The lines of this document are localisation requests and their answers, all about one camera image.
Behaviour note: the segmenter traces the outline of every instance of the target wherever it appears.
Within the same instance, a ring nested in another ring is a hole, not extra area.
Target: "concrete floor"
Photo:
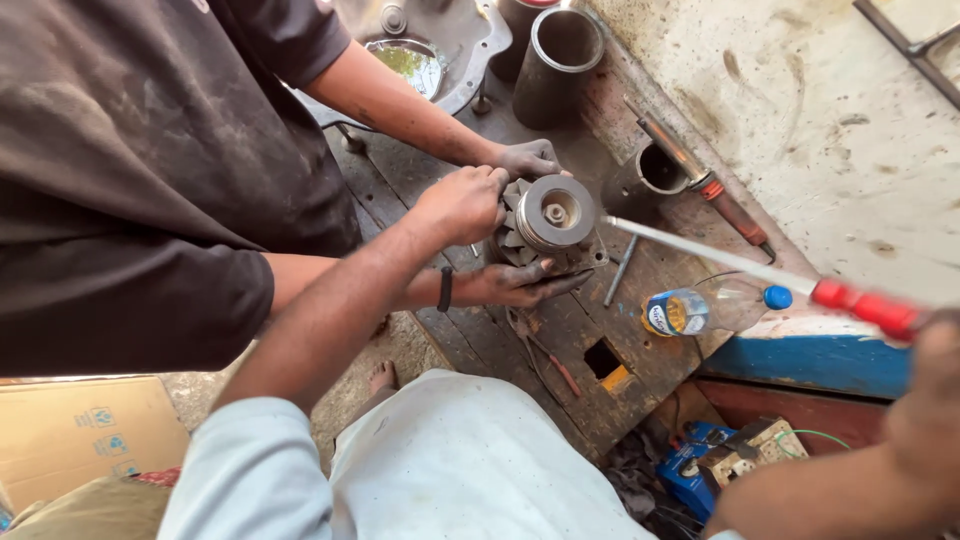
[[[220,372],[157,374],[188,430],[194,430],[206,418],[213,400],[243,358],[240,356]],[[435,367],[451,369],[426,340],[410,313],[393,313],[386,330],[375,337],[350,364],[310,415],[311,431],[320,449],[324,473],[329,475],[333,438],[347,426],[357,407],[369,397],[367,374],[374,364],[384,360],[394,361],[400,384],[405,384]]]

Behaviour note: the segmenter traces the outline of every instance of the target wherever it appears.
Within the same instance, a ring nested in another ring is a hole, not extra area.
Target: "black wristband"
[[[445,266],[440,269],[440,303],[437,311],[446,313],[450,309],[450,293],[453,291],[453,267]]]

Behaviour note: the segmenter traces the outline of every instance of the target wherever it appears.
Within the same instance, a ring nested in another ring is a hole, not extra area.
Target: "blue device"
[[[686,441],[664,457],[657,466],[657,478],[667,493],[689,506],[697,519],[706,523],[713,513],[713,495],[700,476],[697,458],[726,441],[736,430],[706,422],[690,422],[684,426],[684,432]]]

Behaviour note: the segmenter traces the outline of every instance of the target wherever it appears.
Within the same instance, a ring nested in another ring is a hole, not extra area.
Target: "cardboard box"
[[[14,514],[99,477],[181,465],[189,442],[156,377],[0,386],[0,496]]]

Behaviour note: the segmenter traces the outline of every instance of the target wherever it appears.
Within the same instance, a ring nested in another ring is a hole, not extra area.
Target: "green wire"
[[[790,433],[810,433],[810,434],[813,434],[813,435],[820,435],[821,437],[826,437],[827,439],[830,439],[831,441],[838,442],[838,443],[842,444],[842,445],[844,446],[844,448],[846,448],[847,450],[852,450],[852,448],[850,448],[850,445],[849,445],[849,444],[841,441],[840,439],[834,437],[833,435],[824,433],[824,432],[822,432],[822,431],[814,431],[814,430],[790,430],[790,431],[784,431],[783,433],[777,435],[777,438],[774,439],[774,440],[777,442],[777,446],[780,447],[781,450],[783,450],[783,453],[789,455],[790,457],[799,457],[799,456],[796,455],[796,454],[791,454],[790,451],[788,451],[787,449],[785,449],[785,448],[783,447],[783,445],[780,444],[780,440],[781,440],[783,437],[789,435]]]

